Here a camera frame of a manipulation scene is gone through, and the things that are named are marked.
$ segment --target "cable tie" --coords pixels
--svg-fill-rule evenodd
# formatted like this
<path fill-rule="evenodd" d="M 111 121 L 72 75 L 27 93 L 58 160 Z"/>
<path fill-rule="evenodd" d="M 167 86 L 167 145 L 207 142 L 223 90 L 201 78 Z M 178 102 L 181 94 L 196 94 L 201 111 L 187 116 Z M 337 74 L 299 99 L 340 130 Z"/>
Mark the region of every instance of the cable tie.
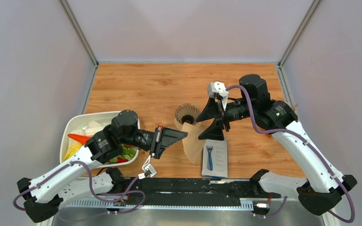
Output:
<path fill-rule="evenodd" d="M 310 139 L 307 139 L 306 142 L 303 143 L 303 145 L 308 145 L 311 142 Z"/>
<path fill-rule="evenodd" d="M 332 179 L 335 179 L 337 177 L 339 177 L 339 173 L 335 173 L 333 176 L 330 176 L 330 178 L 332 178 Z"/>

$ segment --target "white bracket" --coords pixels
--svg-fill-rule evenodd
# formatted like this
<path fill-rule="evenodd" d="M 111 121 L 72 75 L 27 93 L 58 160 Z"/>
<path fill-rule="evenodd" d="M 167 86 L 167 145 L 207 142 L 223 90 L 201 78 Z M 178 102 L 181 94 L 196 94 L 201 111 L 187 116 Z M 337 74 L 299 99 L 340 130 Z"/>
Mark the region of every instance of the white bracket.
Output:
<path fill-rule="evenodd" d="M 207 93 L 209 94 L 210 98 L 215 98 L 215 93 L 220 94 L 220 96 L 222 97 L 221 103 L 224 110 L 227 107 L 228 100 L 228 91 L 226 91 L 225 89 L 226 88 L 224 83 L 219 81 L 211 82 L 207 87 Z"/>
<path fill-rule="evenodd" d="M 152 158 L 151 155 L 148 156 L 145 163 L 142 165 L 143 173 L 138 174 L 139 179 L 146 178 L 147 176 L 150 176 L 151 178 L 154 177 L 157 174 L 156 169 L 153 167 L 153 165 L 150 163 L 150 159 Z"/>

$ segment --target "green vegetable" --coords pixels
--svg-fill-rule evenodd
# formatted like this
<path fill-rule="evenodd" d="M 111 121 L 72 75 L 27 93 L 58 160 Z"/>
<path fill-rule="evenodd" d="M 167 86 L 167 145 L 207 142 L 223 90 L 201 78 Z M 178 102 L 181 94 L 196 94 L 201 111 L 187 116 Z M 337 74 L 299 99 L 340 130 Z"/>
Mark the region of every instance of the green vegetable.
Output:
<path fill-rule="evenodd" d="M 134 149 L 132 149 L 131 147 L 123 145 L 123 153 L 121 155 L 118 155 L 118 156 L 114 157 L 113 159 L 109 160 L 109 162 L 116 163 L 117 158 L 119 158 L 119 157 L 130 161 L 131 159 L 134 158 L 136 153 L 137 152 Z"/>
<path fill-rule="evenodd" d="M 116 163 L 116 162 L 117 162 L 117 158 L 118 158 L 118 156 L 116 156 L 116 157 L 114 157 L 113 159 L 109 160 L 109 162 Z"/>
<path fill-rule="evenodd" d="M 122 159 L 127 159 L 128 161 L 132 159 L 132 157 L 129 156 L 129 155 L 127 155 L 127 154 L 122 154 L 122 155 L 120 156 L 120 158 L 122 158 Z"/>

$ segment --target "clear glass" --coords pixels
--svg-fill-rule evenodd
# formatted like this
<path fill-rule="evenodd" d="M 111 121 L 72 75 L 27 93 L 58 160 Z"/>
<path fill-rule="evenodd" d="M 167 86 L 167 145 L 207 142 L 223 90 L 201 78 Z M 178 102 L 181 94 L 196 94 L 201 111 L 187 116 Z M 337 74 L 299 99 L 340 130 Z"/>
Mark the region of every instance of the clear glass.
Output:
<path fill-rule="evenodd" d="M 200 110 L 193 104 L 183 104 L 175 111 L 175 119 L 179 124 L 189 123 L 195 125 L 196 118 L 200 114 Z"/>

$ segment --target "red pepper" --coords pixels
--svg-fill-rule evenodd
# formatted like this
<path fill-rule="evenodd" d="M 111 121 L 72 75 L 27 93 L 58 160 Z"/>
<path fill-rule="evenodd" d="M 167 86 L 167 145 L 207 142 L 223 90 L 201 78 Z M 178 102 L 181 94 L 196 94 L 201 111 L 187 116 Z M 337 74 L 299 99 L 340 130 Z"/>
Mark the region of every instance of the red pepper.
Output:
<path fill-rule="evenodd" d="M 120 157 L 117 158 L 117 162 L 116 163 L 123 163 L 123 162 L 128 162 L 127 159 L 122 159 Z"/>

